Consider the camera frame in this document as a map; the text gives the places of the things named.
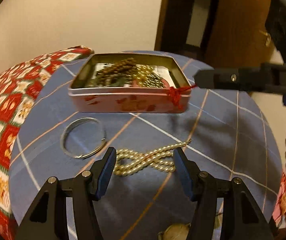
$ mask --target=christmas pattern fabric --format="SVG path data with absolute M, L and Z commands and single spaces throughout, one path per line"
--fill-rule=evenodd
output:
M 92 53 L 84 46 L 68 48 L 41 55 L 0 74 L 0 234 L 6 240 L 13 240 L 17 229 L 9 199 L 8 169 L 20 126 L 55 70 Z

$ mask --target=metal tin box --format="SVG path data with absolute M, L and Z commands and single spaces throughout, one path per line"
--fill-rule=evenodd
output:
M 132 57 L 137 64 L 164 66 L 176 88 L 189 86 L 187 78 L 170 56 L 139 53 L 93 54 L 69 87 L 68 94 L 80 112 L 182 113 L 187 109 L 191 91 L 181 95 L 180 106 L 168 96 L 169 87 L 85 87 L 98 63 L 117 63 Z

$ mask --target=wooden door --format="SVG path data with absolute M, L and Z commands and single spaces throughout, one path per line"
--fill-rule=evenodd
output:
M 160 49 L 177 52 L 186 43 L 194 0 L 168 0 Z
M 256 67 L 268 62 L 265 20 L 271 0 L 219 0 L 204 61 L 213 67 Z

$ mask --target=blue plaid tablecloth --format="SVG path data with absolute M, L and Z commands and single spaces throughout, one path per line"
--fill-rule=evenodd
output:
M 198 70 L 210 68 L 184 56 L 167 55 L 175 58 L 191 84 Z M 242 178 L 269 221 L 280 186 L 281 159 L 264 115 L 247 93 L 195 88 L 182 114 L 79 113 L 67 88 L 85 61 L 64 64 L 52 75 L 21 126 L 9 170 L 10 200 L 18 224 L 50 176 L 72 178 L 102 158 L 105 151 L 88 159 L 72 159 L 60 149 L 63 129 L 82 117 L 100 120 L 108 145 L 116 149 L 148 151 L 191 136 L 187 158 L 216 178 Z M 88 127 L 80 127 L 70 137 L 70 147 L 90 151 L 99 138 L 95 136 Z M 195 211 L 176 173 L 153 168 L 127 177 L 113 175 L 106 195 L 94 207 L 105 240 L 156 239 L 158 232 L 173 223 L 191 222 Z M 68 229 L 70 239 L 76 239 L 72 209 L 68 199 Z M 218 237 L 216 230 L 213 238 Z

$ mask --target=metal ring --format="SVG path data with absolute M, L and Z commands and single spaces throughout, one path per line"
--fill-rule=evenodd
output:
M 80 124 L 83 124 L 83 123 L 87 123 L 87 122 L 97 122 L 101 127 L 102 127 L 102 132 L 103 132 L 103 138 L 101 139 L 102 143 L 101 145 L 99 145 L 98 147 L 96 147 L 93 151 L 89 152 L 88 154 L 85 154 L 85 155 L 78 155 L 78 156 L 75 156 L 73 154 L 71 154 L 66 148 L 65 148 L 65 142 L 66 142 L 66 138 L 68 136 L 68 134 L 77 126 L 79 126 Z M 76 159 L 83 159 L 83 158 L 87 158 L 87 157 L 90 157 L 92 155 L 94 155 L 95 153 L 99 152 L 100 150 L 103 149 L 104 145 L 106 143 L 106 131 L 104 129 L 104 126 L 102 125 L 102 123 L 95 119 L 95 118 L 92 118 L 92 117 L 84 117 L 84 118 L 81 118 L 81 119 L 78 119 L 78 120 L 75 120 L 73 122 L 71 122 L 66 128 L 65 130 L 63 131 L 62 135 L 61 135 L 61 149 L 63 150 L 63 152 L 72 157 L 72 158 L 76 158 Z

